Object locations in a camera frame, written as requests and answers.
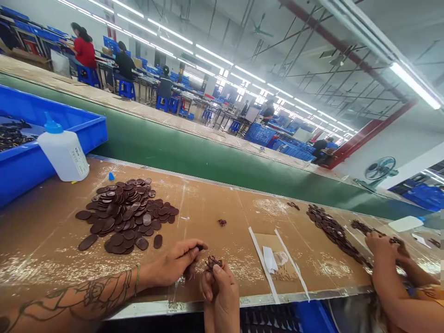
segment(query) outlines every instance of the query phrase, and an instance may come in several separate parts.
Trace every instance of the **white label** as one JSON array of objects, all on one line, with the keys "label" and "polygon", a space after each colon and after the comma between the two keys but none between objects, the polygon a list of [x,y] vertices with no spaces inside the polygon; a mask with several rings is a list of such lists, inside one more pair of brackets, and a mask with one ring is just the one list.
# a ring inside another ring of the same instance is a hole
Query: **white label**
[{"label": "white label", "polygon": [[75,167],[81,176],[85,176],[89,172],[89,165],[86,162],[85,154],[80,146],[76,146],[69,151],[74,161]]}]

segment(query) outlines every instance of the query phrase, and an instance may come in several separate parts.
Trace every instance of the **bracelet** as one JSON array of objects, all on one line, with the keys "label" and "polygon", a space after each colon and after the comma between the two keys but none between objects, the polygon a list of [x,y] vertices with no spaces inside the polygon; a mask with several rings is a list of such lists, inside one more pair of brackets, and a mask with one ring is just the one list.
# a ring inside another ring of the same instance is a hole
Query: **bracelet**
[{"label": "bracelet", "polygon": [[139,286],[139,274],[140,274],[140,265],[137,266],[137,279],[136,279],[136,291],[134,293],[134,296],[137,296],[137,287]]}]

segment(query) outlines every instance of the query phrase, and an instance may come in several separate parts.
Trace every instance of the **blue bottle cap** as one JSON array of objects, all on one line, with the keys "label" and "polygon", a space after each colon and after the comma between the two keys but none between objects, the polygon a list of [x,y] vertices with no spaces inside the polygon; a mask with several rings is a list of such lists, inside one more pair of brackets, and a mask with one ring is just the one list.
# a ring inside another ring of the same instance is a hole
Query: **blue bottle cap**
[{"label": "blue bottle cap", "polygon": [[51,133],[51,134],[63,133],[62,126],[60,124],[56,123],[54,120],[52,120],[52,118],[48,112],[45,112],[45,116],[46,116],[45,129],[48,133]]}]

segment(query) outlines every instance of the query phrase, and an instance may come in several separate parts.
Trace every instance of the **woman in red shirt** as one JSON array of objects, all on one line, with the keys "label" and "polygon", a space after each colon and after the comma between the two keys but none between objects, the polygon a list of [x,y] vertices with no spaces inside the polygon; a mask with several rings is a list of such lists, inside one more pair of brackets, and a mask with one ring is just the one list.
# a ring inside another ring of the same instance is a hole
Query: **woman in red shirt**
[{"label": "woman in red shirt", "polygon": [[74,40],[74,46],[69,44],[67,41],[62,42],[74,52],[74,56],[68,54],[66,56],[76,65],[96,68],[96,56],[94,45],[92,44],[93,39],[87,34],[86,29],[79,24],[73,22],[71,23],[71,27],[77,36],[77,38]]}]

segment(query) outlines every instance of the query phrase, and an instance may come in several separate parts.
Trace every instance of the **ceiling fan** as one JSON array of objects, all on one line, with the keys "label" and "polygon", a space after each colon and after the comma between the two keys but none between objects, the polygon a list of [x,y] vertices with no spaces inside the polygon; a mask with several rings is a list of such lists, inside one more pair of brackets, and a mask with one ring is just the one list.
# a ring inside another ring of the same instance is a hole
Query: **ceiling fan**
[{"label": "ceiling fan", "polygon": [[251,19],[252,22],[253,22],[253,25],[254,25],[253,34],[266,35],[266,36],[274,37],[272,34],[270,34],[270,33],[268,33],[268,32],[265,32],[265,31],[262,31],[262,30],[260,29],[260,25],[262,24],[262,21],[264,20],[264,18],[265,18],[265,13],[262,14],[262,19],[260,20],[259,25],[256,25],[256,23],[254,22],[254,20]]}]

